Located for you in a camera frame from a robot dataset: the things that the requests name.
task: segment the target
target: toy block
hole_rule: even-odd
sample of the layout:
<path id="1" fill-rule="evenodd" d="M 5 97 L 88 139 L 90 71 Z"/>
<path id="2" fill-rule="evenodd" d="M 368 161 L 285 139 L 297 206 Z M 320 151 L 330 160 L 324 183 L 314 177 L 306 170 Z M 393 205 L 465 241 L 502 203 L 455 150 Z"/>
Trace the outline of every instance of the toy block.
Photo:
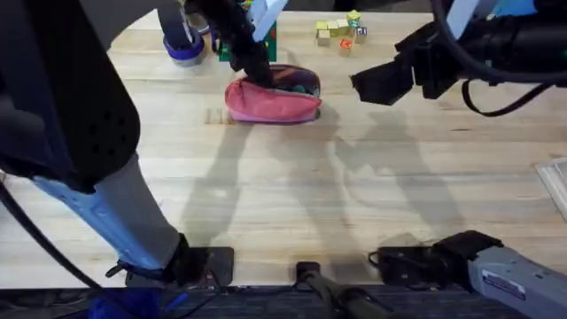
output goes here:
<path id="1" fill-rule="evenodd" d="M 348 57 L 351 54 L 351 49 L 353 48 L 353 42 L 350 40 L 343 39 L 340 41 L 338 48 L 338 55 L 341 57 Z"/>
<path id="2" fill-rule="evenodd" d="M 315 22 L 315 29 L 317 29 L 317 30 L 326 30 L 326 29 L 327 29 L 327 21 L 317 21 L 317 22 Z"/>
<path id="3" fill-rule="evenodd" d="M 359 12 L 357 12 L 356 10 L 352 10 L 351 12 L 346 14 L 346 19 L 349 21 L 360 21 L 361 20 L 361 14 Z"/>
<path id="4" fill-rule="evenodd" d="M 337 25 L 339 35 L 348 35 L 348 21 L 346 19 L 338 19 Z"/>
<path id="5" fill-rule="evenodd" d="M 317 31 L 317 44 L 319 46 L 329 46 L 330 45 L 330 32 L 329 32 L 329 30 L 318 30 Z"/>
<path id="6" fill-rule="evenodd" d="M 366 35 L 368 30 L 365 27 L 359 27 L 356 29 L 356 36 L 354 37 L 354 42 L 358 44 L 363 44 L 366 41 Z"/>
<path id="7" fill-rule="evenodd" d="M 338 23 L 336 21 L 327 21 L 327 28 L 330 36 L 338 36 Z"/>
<path id="8" fill-rule="evenodd" d="M 348 36 L 354 37 L 356 35 L 356 29 L 361 27 L 361 23 L 359 21 L 348 21 Z"/>

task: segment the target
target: red pouch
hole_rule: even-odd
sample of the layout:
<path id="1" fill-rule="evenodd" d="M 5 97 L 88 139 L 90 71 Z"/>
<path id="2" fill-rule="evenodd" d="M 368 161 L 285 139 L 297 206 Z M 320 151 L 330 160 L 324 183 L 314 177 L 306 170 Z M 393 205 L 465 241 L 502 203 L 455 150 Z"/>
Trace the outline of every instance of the red pouch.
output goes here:
<path id="1" fill-rule="evenodd" d="M 226 89 L 225 101 L 236 121 L 298 123 L 318 116 L 321 82 L 312 71 L 287 65 L 270 66 L 275 89 L 265 89 L 243 77 Z"/>

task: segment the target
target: wooden table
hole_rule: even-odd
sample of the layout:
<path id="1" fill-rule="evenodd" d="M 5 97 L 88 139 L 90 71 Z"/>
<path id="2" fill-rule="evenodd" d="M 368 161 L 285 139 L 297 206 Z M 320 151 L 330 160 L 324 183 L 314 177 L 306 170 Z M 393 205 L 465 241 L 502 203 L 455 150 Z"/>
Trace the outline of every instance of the wooden table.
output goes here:
<path id="1" fill-rule="evenodd" d="M 319 261 L 341 282 L 370 283 L 366 253 L 479 230 L 567 272 L 567 225 L 533 166 L 567 156 L 567 91 L 485 119 L 455 86 L 437 101 L 415 89 L 394 107 L 358 100 L 348 79 L 394 55 L 427 14 L 364 13 L 369 37 L 341 58 L 315 44 L 315 21 L 338 13 L 285 12 L 278 60 L 322 78 L 322 118 L 301 126 L 228 124 L 223 92 L 237 76 L 209 54 L 175 66 L 154 14 L 113 44 L 113 59 L 142 119 L 138 147 L 163 213 L 192 245 L 237 251 L 235 284 L 285 284 L 296 261 Z M 529 88 L 475 85 L 500 107 Z M 28 181 L 9 188 L 53 242 L 104 286 L 116 256 L 74 214 Z M 0 288 L 81 286 L 15 221 L 0 213 Z"/>

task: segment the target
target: label sticker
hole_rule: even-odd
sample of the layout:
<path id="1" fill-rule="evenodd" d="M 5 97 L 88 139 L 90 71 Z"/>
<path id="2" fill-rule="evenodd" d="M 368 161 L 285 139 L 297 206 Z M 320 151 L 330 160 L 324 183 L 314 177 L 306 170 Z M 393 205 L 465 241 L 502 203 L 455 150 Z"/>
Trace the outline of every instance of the label sticker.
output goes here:
<path id="1" fill-rule="evenodd" d="M 525 288 L 520 284 L 514 283 L 488 270 L 482 270 L 482 280 L 492 287 L 507 292 L 518 299 L 525 300 Z"/>

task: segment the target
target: gray robot arm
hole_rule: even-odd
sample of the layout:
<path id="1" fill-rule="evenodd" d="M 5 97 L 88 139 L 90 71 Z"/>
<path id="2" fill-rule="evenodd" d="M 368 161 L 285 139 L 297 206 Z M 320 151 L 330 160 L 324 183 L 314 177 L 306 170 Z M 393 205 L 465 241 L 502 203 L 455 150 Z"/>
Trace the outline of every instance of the gray robot arm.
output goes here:
<path id="1" fill-rule="evenodd" d="M 567 314 L 567 276 L 525 258 L 474 230 L 430 247 L 380 247 L 375 253 L 385 284 L 459 284 L 534 319 Z"/>

